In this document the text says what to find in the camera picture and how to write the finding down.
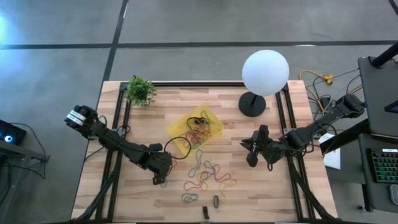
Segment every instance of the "wooden tabletop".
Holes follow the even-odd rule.
[[[98,114],[105,115],[108,127],[113,122],[120,82],[104,82],[98,105]],[[312,122],[312,114],[302,81],[288,81],[290,97],[298,127]],[[202,206],[207,206],[211,222],[292,222],[296,221],[296,212],[292,195],[292,186],[286,158],[274,164],[269,172],[267,164],[259,156],[257,167],[251,168],[246,162],[248,151],[240,146],[240,141],[251,137],[261,124],[268,125],[270,138],[282,135],[275,96],[267,96],[267,108],[257,118],[249,118],[238,109],[239,97],[247,92],[245,87],[158,87],[156,102],[142,108],[133,106],[129,114],[131,132],[128,141],[137,144],[162,143],[170,139],[165,128],[189,113],[194,107],[206,103],[210,110],[224,124],[221,136],[203,146],[202,162],[211,161],[220,165],[217,177],[230,173],[237,180],[234,186],[220,192],[220,184],[209,178],[207,190],[193,189],[188,193],[199,195],[197,202],[183,203],[182,195],[187,192],[183,185],[196,178],[189,178],[188,171],[195,167],[193,152],[188,158],[178,161],[167,177],[168,184],[162,188],[152,185],[153,173],[142,170],[123,158],[119,180],[118,196],[115,204],[114,222],[203,222]],[[124,105],[121,110],[120,125],[123,120]],[[289,126],[288,113],[285,117]],[[101,146],[91,142],[88,154]],[[171,144],[167,150],[174,156],[182,153]],[[89,158],[82,170],[72,217],[83,213],[98,193],[103,175],[106,152],[101,151]],[[312,192],[320,203],[333,216],[337,216],[330,190],[325,166],[319,148],[304,157],[308,181]],[[213,197],[220,197],[220,207],[213,207]],[[301,194],[303,210],[305,200]]]

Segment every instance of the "gray floor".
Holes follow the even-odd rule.
[[[0,45],[110,44],[122,2],[1,1]],[[394,40],[397,22],[384,0],[130,0],[119,42]],[[244,60],[260,49],[282,53],[290,79],[298,79],[303,69],[338,75],[357,68],[358,57],[388,48],[366,44],[117,49],[109,79],[238,80]],[[69,219],[87,141],[63,119],[76,104],[96,106],[108,55],[109,49],[0,50],[0,119],[31,125],[51,155],[47,180],[34,174],[24,179],[12,223]],[[356,75],[358,71],[339,77],[332,86],[317,85],[319,94],[339,98]],[[309,85],[314,76],[305,74],[304,79]],[[357,95],[363,100],[360,91]],[[365,117],[339,122],[336,128],[346,129]],[[39,150],[31,133],[25,146]],[[333,177],[330,184],[340,218],[373,223],[398,218],[357,210],[363,203],[360,185]]]

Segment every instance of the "potted plant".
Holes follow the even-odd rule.
[[[140,77],[133,76],[127,86],[127,98],[131,100],[133,105],[148,106],[153,100],[156,89],[151,81]]]

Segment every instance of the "black lamp stand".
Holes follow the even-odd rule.
[[[266,109],[266,100],[264,97],[247,92],[243,94],[239,99],[239,110],[242,114],[249,117],[256,117],[262,114]]]

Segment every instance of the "green backlit keyboard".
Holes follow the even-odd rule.
[[[377,183],[398,183],[398,149],[369,149],[373,179]]]

